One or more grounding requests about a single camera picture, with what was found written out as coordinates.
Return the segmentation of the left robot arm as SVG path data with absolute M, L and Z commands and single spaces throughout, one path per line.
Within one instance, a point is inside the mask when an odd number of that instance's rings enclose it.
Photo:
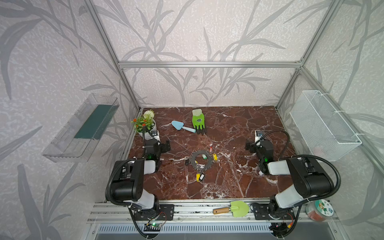
M 107 183 L 106 201 L 135 211 L 159 212 L 158 198 L 144 189 L 144 176 L 156 173 L 161 166 L 161 154 L 170 150 L 169 141 L 145 140 L 142 158 L 117 161 Z

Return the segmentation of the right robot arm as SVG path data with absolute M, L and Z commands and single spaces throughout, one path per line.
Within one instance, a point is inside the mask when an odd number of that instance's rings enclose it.
M 270 197 L 268 204 L 252 203 L 250 208 L 256 219 L 279 220 L 305 203 L 326 199 L 341 186 L 341 175 L 329 161 L 313 155 L 296 155 L 275 161 L 274 146 L 262 139 L 246 141 L 245 149 L 256 154 L 260 174 L 265 176 L 289 175 L 293 184 Z

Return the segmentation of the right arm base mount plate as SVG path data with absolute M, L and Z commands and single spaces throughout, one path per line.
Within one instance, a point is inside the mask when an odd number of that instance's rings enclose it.
M 277 204 L 251 203 L 250 210 L 256 220 L 295 220 L 292 208 L 282 209 Z

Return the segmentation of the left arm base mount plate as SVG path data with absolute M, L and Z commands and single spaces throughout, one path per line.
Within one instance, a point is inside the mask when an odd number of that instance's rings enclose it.
M 134 211 L 136 221 L 149 221 L 156 219 L 157 221 L 172 221 L 175 213 L 175 205 L 160 204 L 149 210 Z

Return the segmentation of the large metal key ring plate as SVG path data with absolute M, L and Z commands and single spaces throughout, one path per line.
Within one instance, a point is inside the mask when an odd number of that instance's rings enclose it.
M 197 163 L 197 156 L 199 155 L 206 155 L 207 156 L 207 163 L 205 164 L 205 166 L 203 168 L 199 167 L 198 166 L 198 163 Z M 196 152 L 193 152 L 192 155 L 190 156 L 189 158 L 189 161 L 190 161 L 190 164 L 192 165 L 192 167 L 198 171 L 199 173 L 203 173 L 205 171 L 207 171 L 208 169 L 211 168 L 211 166 L 213 165 L 214 163 L 214 159 L 213 157 L 209 154 L 209 152 L 205 151 L 205 150 L 200 150 L 200 151 L 196 151 Z

